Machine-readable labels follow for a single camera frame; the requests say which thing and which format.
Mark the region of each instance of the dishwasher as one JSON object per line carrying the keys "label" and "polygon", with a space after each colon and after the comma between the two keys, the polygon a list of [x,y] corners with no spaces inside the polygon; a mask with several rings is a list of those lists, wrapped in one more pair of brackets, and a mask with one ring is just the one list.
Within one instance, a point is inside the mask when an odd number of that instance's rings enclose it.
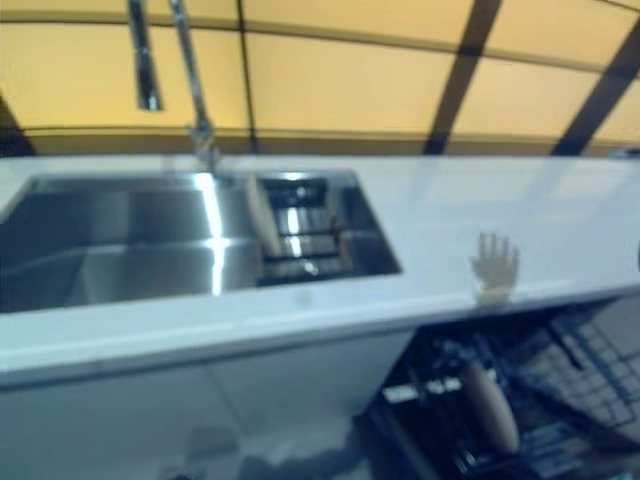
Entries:
{"label": "dishwasher", "polygon": [[609,304],[420,329],[367,413],[398,478],[636,478],[640,378],[593,321]]}

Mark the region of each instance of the kitchen counter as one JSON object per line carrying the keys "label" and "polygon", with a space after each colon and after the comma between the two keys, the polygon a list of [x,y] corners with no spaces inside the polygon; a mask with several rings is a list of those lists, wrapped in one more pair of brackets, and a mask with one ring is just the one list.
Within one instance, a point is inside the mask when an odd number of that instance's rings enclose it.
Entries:
{"label": "kitchen counter", "polygon": [[[174,171],[193,164],[190,155],[4,159],[0,209],[6,212],[32,175]],[[513,310],[640,291],[638,162],[240,156],[225,158],[223,168],[355,171],[402,272],[215,298],[5,314],[0,382],[233,357],[411,330],[493,307]],[[479,297],[472,268],[482,234],[491,232],[519,251],[515,284],[493,306]],[[491,260],[491,252],[484,254]],[[499,276],[499,258],[497,267]]]}

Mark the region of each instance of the kitchen sink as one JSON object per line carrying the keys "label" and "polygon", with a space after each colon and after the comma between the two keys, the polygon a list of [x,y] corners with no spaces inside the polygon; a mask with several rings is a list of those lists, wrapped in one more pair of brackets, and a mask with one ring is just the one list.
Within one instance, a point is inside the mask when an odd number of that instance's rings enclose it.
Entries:
{"label": "kitchen sink", "polygon": [[0,224],[0,258],[3,312],[400,270],[349,172],[38,177]]}

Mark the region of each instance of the hand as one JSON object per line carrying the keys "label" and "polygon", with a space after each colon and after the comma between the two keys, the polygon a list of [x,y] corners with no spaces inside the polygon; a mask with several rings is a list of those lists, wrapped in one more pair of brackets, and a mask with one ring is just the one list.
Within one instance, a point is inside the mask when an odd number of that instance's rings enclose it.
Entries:
{"label": "hand", "polygon": [[508,238],[499,238],[496,233],[482,233],[478,256],[471,259],[473,272],[482,283],[482,289],[476,295],[478,305],[507,303],[519,266],[520,251],[510,244]]}

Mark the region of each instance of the wire rack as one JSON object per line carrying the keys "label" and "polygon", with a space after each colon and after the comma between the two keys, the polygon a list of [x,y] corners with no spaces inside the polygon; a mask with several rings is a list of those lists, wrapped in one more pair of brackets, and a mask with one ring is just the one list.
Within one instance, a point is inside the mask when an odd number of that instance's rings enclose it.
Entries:
{"label": "wire rack", "polygon": [[[405,393],[387,401],[451,478],[553,478],[574,470],[580,452],[636,419],[632,404],[640,400],[638,373],[591,321],[595,311],[519,316],[498,328],[425,328],[387,383]],[[518,455],[496,452],[469,414],[458,374],[470,361],[488,369],[507,397],[520,430]],[[422,422],[431,438],[415,427]]]}

